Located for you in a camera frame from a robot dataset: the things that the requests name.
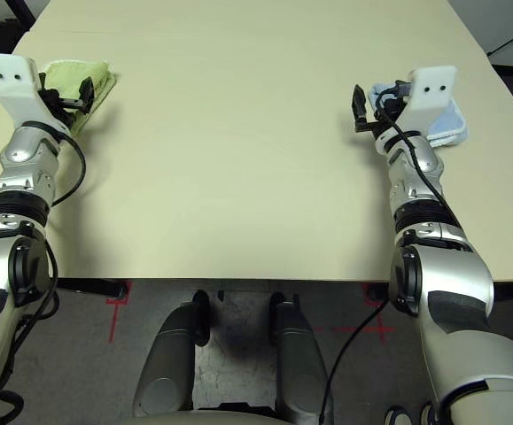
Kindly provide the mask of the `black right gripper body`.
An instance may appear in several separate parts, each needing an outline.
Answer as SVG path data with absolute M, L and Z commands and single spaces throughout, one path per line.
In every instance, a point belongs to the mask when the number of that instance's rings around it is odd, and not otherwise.
M 367 127 L 354 127 L 356 133 L 370 132 L 374 136 L 382 135 L 391 128 L 391 122 L 398 119 L 405 109 L 406 102 L 402 97 L 383 95 L 374 97 L 374 120 L 368 121 Z

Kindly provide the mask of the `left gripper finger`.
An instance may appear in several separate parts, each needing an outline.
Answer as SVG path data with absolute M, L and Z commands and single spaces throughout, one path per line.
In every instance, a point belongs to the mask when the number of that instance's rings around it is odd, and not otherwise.
M 81 107 L 79 108 L 79 111 L 83 114 L 88 114 L 95 99 L 94 84 L 91 77 L 87 77 L 82 81 L 79 88 L 79 94 L 79 100 L 81 101 Z
M 39 82 L 40 89 L 38 90 L 38 94 L 47 107 L 57 107 L 61 106 L 60 95 L 56 89 L 46 89 L 45 88 L 45 79 L 46 73 L 39 73 Z

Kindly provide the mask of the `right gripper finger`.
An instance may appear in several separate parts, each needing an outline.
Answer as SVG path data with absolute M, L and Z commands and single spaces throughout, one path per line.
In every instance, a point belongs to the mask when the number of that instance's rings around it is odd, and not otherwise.
M 351 107 L 354 116 L 354 126 L 356 128 L 366 128 L 368 126 L 366 97 L 359 85 L 354 86 Z

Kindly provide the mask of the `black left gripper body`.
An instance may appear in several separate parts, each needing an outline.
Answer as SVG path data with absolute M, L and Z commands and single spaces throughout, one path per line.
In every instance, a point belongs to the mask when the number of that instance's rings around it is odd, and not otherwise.
M 86 104 L 81 99 L 59 99 L 50 101 L 48 109 L 54 118 L 71 128 L 75 123 L 76 113 L 86 112 Z

